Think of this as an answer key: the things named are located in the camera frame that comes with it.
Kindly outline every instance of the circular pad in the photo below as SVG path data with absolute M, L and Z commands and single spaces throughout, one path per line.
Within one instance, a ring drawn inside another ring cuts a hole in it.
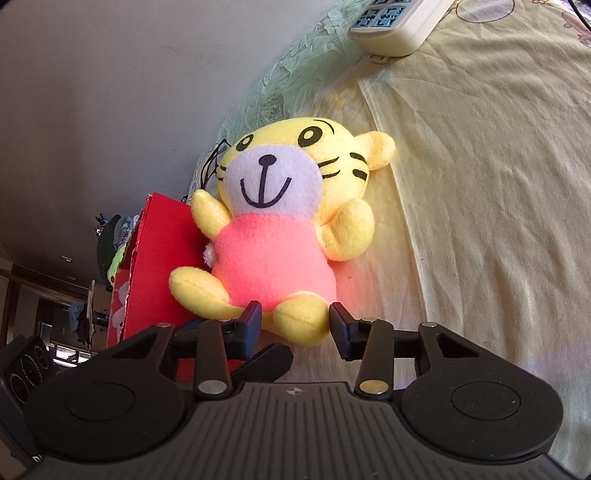
M 71 394 L 66 405 L 72 415 L 87 421 L 108 421 L 125 415 L 135 403 L 134 393 L 116 383 L 85 385 Z
M 503 384 L 473 382 L 457 387 L 452 404 L 460 412 L 477 420 L 502 420 L 520 407 L 519 395 Z
M 36 390 L 24 414 L 42 450 L 77 462 L 114 462 L 152 450 L 175 433 L 184 417 L 183 395 L 142 363 L 89 362 Z
M 400 407 L 427 443 L 486 462 L 547 452 L 563 414 L 548 384 L 497 357 L 445 359 L 408 386 Z

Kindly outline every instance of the black eye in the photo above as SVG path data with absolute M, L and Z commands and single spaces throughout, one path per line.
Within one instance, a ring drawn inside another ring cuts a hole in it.
M 301 148 L 306 148 L 314 145 L 322 138 L 322 129 L 320 127 L 308 127 L 297 138 L 297 144 Z
M 236 150 L 238 150 L 239 152 L 246 150 L 248 145 L 251 144 L 253 138 L 255 138 L 255 136 L 252 134 L 245 136 L 242 140 L 238 142 L 238 145 L 236 145 Z

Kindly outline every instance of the black plastic mount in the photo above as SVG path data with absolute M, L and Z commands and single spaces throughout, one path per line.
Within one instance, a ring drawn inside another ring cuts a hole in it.
M 437 323 L 395 330 L 383 320 L 356 320 L 339 303 L 330 307 L 330 331 L 343 359 L 362 360 L 355 393 L 392 400 L 436 449 L 498 463 L 550 450 L 562 422 L 560 398 L 512 363 Z M 392 395 L 395 358 L 414 358 L 417 379 Z
M 290 369 L 285 345 L 253 356 L 260 330 L 258 302 L 238 320 L 208 320 L 196 330 L 175 333 L 159 323 L 39 389 L 25 405 L 25 421 L 44 454 L 81 462 L 140 455 L 194 409 L 174 383 L 180 358 L 195 359 L 194 402 L 225 398 L 244 381 L 275 381 Z M 230 372 L 228 359 L 248 360 Z
M 293 357 L 285 345 L 251 356 L 251 307 L 195 331 L 154 326 L 48 382 L 25 408 L 48 455 L 25 480 L 573 478 L 545 455 L 562 418 L 554 390 L 448 329 L 395 330 L 333 304 L 339 353 L 361 360 L 351 392 L 271 383 Z M 171 380 L 188 356 L 193 408 Z M 233 356 L 251 357 L 229 372 Z M 404 390 L 395 358 L 415 359 Z

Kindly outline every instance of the ribbed black surface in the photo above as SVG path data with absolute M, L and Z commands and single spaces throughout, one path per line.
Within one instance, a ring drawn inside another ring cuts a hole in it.
M 449 459 L 407 432 L 388 404 L 356 398 L 342 383 L 246 384 L 236 397 L 202 404 L 182 432 L 150 454 L 111 465 L 46 458 L 25 476 L 25 480 L 569 478 L 547 457 L 495 467 Z

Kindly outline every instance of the yellow foot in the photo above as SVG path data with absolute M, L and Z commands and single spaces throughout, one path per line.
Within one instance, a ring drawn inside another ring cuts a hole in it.
M 273 321 L 273 312 L 262 313 L 262 329 L 266 330 L 267 332 L 274 333 L 275 335 L 281 335 L 281 332 Z
M 275 308 L 273 320 L 279 334 L 290 342 L 317 345 L 329 332 L 329 305 L 315 293 L 294 293 Z
M 173 297 L 190 312 L 207 319 L 237 319 L 243 309 L 228 302 L 230 295 L 211 273 L 193 267 L 179 267 L 170 274 Z

